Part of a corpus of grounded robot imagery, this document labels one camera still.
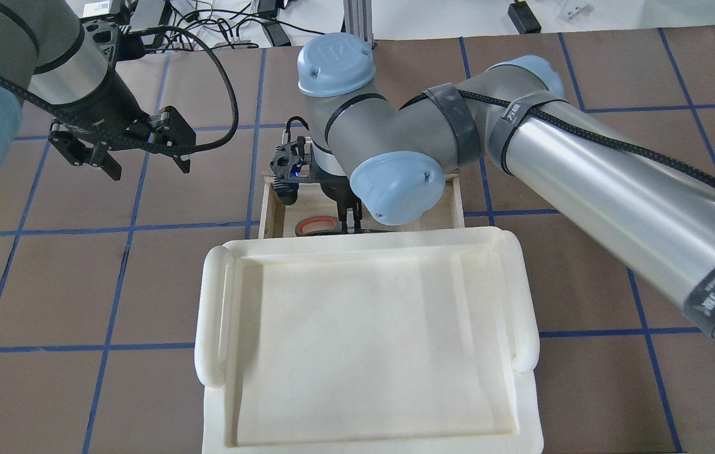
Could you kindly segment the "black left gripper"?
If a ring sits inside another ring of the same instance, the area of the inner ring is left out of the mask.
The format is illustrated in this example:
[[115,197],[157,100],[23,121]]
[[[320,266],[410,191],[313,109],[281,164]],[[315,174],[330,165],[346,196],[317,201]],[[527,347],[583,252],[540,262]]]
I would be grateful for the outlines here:
[[80,124],[55,118],[47,140],[73,166],[94,166],[119,181],[122,167],[110,153],[144,142],[161,146],[161,154],[173,158],[182,173],[190,173],[190,155],[178,148],[196,146],[194,130],[175,107],[154,115],[145,112],[119,76],[107,76],[86,98],[58,109]]

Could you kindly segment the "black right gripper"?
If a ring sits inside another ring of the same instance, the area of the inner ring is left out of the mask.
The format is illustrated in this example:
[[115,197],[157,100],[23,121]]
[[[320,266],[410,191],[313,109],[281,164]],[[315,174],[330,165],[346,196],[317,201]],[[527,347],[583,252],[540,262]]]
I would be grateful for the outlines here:
[[337,206],[337,217],[340,221],[340,232],[349,232],[349,209],[352,209],[352,230],[354,233],[362,233],[361,219],[363,218],[363,207],[350,187],[348,178],[334,177],[321,183],[321,190],[329,199],[335,201]]

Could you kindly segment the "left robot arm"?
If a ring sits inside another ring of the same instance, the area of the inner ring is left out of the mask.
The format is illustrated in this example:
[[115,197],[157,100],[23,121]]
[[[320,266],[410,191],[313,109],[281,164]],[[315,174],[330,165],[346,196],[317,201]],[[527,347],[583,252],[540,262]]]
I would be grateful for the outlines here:
[[[0,77],[69,115],[55,115],[47,141],[73,166],[103,170],[118,181],[112,150],[128,145],[112,133],[159,146],[193,146],[195,134],[173,107],[154,115],[138,104],[116,71],[144,57],[127,18],[87,21],[66,1],[0,1]],[[23,99],[0,86],[0,167],[22,123]]]

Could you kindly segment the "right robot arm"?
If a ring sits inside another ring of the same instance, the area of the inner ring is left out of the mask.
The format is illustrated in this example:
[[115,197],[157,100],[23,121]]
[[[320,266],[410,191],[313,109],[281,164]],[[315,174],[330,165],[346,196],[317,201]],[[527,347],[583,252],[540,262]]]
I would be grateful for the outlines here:
[[715,177],[572,106],[547,60],[493,64],[399,109],[375,86],[372,49],[357,35],[313,38],[297,68],[314,146],[376,221],[420,218],[447,173],[486,154],[715,339]]

